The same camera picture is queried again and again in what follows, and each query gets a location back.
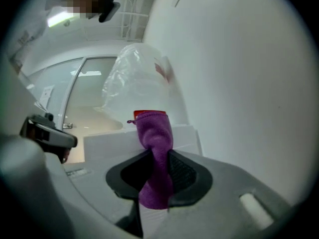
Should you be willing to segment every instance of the purple towel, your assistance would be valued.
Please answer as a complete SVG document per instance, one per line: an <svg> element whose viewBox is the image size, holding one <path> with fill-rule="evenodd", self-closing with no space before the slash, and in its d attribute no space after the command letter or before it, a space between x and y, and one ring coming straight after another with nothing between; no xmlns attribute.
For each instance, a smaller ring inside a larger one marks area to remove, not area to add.
<svg viewBox="0 0 319 239"><path fill-rule="evenodd" d="M160 112L138 115L136 126L141 144L152 149L154 169L139 194L140 203L149 209L168 208L173 195L173 185L167 169L167 152L173 148L173 136L168 116Z"/></svg>

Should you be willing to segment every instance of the plastic bag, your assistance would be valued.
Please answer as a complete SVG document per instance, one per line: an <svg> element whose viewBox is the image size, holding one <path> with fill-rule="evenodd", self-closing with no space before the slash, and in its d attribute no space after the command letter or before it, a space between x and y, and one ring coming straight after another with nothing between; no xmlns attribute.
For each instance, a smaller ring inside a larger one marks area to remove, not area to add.
<svg viewBox="0 0 319 239"><path fill-rule="evenodd" d="M137 110L166 111L168 82L155 48L135 43L119 54L106 79L102 96L104 111L124 127Z"/></svg>

